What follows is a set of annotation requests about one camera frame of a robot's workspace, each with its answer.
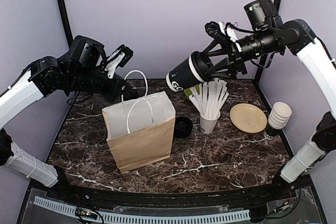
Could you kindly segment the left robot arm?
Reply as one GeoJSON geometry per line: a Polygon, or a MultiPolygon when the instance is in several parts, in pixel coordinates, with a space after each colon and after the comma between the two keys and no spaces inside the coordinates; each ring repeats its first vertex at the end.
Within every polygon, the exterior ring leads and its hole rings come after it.
{"type": "Polygon", "coordinates": [[[117,98],[135,99],[138,93],[125,78],[116,74],[133,57],[133,51],[119,46],[110,56],[104,45],[84,36],[76,36],[69,50],[59,58],[46,56],[29,64],[15,82],[1,94],[1,165],[14,169],[48,188],[63,201],[74,197],[63,170],[48,165],[23,151],[4,127],[30,105],[61,90],[100,94],[108,102],[117,98]]]}

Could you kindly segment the stack of paper cups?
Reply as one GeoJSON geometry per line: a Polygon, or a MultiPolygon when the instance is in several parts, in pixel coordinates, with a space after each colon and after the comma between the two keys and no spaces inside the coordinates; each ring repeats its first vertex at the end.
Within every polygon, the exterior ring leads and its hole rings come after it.
{"type": "Polygon", "coordinates": [[[284,102],[276,102],[268,116],[264,137],[272,140],[287,125],[292,115],[291,107],[284,102]]]}

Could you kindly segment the stack of black lids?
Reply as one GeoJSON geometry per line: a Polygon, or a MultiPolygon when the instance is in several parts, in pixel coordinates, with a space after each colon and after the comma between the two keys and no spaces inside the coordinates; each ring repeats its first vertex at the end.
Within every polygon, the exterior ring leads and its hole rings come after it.
{"type": "Polygon", "coordinates": [[[179,116],[175,119],[173,136],[176,138],[187,138],[193,129],[193,122],[185,116],[179,116]]]}

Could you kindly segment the brown paper bag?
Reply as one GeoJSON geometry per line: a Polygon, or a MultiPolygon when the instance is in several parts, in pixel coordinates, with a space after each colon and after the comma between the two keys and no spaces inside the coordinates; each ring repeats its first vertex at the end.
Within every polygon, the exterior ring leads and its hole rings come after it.
{"type": "Polygon", "coordinates": [[[121,100],[102,109],[107,144],[124,173],[171,156],[175,108],[166,92],[121,100]]]}

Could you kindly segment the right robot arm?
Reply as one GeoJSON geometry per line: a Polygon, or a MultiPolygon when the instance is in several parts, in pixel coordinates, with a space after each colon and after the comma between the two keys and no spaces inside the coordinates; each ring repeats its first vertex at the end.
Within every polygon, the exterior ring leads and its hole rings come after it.
{"type": "Polygon", "coordinates": [[[302,19],[283,21],[272,0],[256,0],[244,7],[248,29],[232,22],[208,22],[211,44],[203,50],[218,63],[202,71],[207,80],[236,79],[248,67],[265,68],[261,58],[282,55],[266,70],[261,87],[271,103],[283,101],[294,112],[282,130],[289,137],[293,157],[275,174],[268,195],[280,199],[288,185],[335,151],[335,59],[302,19]]]}

